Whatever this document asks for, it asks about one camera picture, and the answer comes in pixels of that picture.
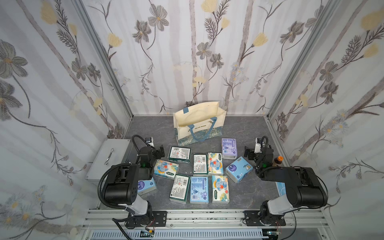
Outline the floral cartoon tissue pack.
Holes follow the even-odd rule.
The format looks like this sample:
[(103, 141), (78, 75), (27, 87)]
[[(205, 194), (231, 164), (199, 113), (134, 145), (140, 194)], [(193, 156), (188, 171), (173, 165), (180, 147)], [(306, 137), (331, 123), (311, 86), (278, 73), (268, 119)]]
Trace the floral cartoon tissue pack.
[(214, 204), (228, 204), (229, 180), (227, 176), (212, 176), (213, 200)]

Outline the light blue purple-logo tissue pack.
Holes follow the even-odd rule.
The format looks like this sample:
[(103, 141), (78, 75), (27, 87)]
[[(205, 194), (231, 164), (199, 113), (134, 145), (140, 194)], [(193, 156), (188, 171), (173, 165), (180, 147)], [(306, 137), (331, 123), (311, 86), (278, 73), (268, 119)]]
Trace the light blue purple-logo tissue pack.
[(248, 173), (253, 170), (253, 166), (243, 157), (239, 157), (226, 167), (225, 172), (235, 183), (239, 183)]

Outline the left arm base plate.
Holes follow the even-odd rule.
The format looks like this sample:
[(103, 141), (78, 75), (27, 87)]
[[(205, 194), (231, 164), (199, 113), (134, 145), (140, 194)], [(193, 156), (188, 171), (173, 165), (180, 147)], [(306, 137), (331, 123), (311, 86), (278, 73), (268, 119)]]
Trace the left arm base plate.
[(142, 216), (133, 216), (125, 221), (125, 227), (133, 229), (136, 227), (165, 227), (167, 223), (167, 211), (152, 211)]

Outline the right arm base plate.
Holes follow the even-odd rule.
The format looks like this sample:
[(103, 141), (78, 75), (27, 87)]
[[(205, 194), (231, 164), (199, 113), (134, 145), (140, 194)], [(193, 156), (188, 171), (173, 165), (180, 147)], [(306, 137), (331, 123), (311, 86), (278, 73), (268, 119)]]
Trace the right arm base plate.
[(260, 214), (260, 211), (244, 211), (244, 221), (247, 227), (284, 227), (286, 221), (283, 216)]

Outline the cream canvas tote bag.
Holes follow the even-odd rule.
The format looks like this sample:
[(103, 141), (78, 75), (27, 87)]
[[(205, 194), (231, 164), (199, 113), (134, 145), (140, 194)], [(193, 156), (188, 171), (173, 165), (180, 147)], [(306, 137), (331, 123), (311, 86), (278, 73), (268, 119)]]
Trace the cream canvas tote bag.
[(222, 136), (227, 111), (219, 102), (205, 102), (174, 113), (174, 131), (177, 144), (184, 147)]

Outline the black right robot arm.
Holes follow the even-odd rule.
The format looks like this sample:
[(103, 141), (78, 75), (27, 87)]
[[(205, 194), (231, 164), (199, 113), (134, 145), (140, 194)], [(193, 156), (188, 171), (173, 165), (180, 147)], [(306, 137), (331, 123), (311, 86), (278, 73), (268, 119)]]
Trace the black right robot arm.
[(299, 209), (320, 209), (328, 203), (328, 189), (312, 168), (282, 167), (274, 164), (274, 150), (266, 136), (256, 139), (254, 149), (245, 147), (244, 157), (254, 161), (256, 175), (266, 182), (283, 183), (286, 193), (264, 201), (258, 219), (270, 226), (284, 219), (286, 213)]

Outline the light blue tissue pack front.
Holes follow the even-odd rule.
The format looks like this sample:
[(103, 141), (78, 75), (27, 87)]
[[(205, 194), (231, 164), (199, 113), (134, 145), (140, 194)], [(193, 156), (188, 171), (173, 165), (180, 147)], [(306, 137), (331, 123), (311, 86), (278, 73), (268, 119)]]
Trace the light blue tissue pack front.
[(198, 205), (209, 203), (208, 177), (191, 177), (190, 203)]

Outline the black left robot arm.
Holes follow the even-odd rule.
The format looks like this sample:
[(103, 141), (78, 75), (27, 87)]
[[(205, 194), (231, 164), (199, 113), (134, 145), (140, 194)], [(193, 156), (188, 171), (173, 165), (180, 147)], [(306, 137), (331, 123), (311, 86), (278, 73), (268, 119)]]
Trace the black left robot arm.
[(111, 163), (112, 153), (105, 160), (109, 168), (99, 180), (98, 198), (108, 208), (129, 213), (125, 219), (113, 219), (118, 227), (121, 227), (121, 222), (128, 229), (154, 227), (156, 214), (150, 202), (139, 196), (139, 182), (153, 178), (156, 162), (165, 156), (164, 147), (161, 145), (157, 149), (139, 135), (125, 141), (128, 145), (118, 148), (118, 155)]

